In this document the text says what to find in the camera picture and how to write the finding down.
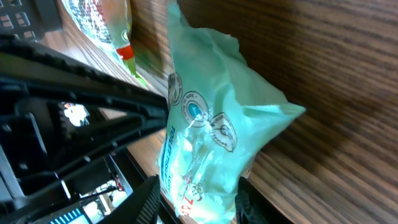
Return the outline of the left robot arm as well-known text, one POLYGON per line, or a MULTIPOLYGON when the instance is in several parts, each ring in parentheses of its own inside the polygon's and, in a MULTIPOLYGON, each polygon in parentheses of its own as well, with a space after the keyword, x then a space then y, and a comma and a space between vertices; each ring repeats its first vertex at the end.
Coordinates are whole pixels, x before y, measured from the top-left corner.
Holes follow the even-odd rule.
POLYGON ((66 55, 1 37, 1 222, 87 221, 98 186, 127 198, 103 223, 155 223, 158 176, 141 177, 126 155, 167 124, 163 96, 66 55))

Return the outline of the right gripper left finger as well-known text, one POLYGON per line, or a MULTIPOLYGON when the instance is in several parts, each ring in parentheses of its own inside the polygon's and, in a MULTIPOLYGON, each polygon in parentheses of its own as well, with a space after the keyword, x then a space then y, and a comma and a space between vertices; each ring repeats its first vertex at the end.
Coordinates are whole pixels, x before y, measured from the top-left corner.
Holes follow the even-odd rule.
POLYGON ((159 176, 150 176, 99 224, 156 224, 160 208, 159 176))

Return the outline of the mint green pack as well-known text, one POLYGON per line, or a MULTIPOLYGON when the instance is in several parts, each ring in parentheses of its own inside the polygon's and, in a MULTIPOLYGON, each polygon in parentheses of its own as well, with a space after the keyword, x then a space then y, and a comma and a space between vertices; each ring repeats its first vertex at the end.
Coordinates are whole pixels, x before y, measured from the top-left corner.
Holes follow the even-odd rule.
POLYGON ((305 108, 248 67, 236 38, 191 27, 176 1, 167 12, 175 71, 157 160, 162 190, 178 215, 229 223, 239 178, 305 108))

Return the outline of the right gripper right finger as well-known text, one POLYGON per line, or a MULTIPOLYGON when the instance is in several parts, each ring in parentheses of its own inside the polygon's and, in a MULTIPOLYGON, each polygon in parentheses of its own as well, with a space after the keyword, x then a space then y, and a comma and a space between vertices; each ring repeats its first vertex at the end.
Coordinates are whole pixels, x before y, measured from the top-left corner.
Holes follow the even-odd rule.
POLYGON ((243 177, 239 178, 235 205, 238 224, 293 224, 243 177))

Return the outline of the green snack bag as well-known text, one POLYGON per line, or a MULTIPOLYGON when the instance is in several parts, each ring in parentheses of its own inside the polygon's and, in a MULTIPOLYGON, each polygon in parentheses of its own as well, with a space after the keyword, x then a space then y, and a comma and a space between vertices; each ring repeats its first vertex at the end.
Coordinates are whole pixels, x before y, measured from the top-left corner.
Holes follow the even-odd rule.
POLYGON ((128 0, 62 0, 70 17, 97 47, 123 63, 141 84, 146 81, 136 72, 130 43, 131 5, 128 0))

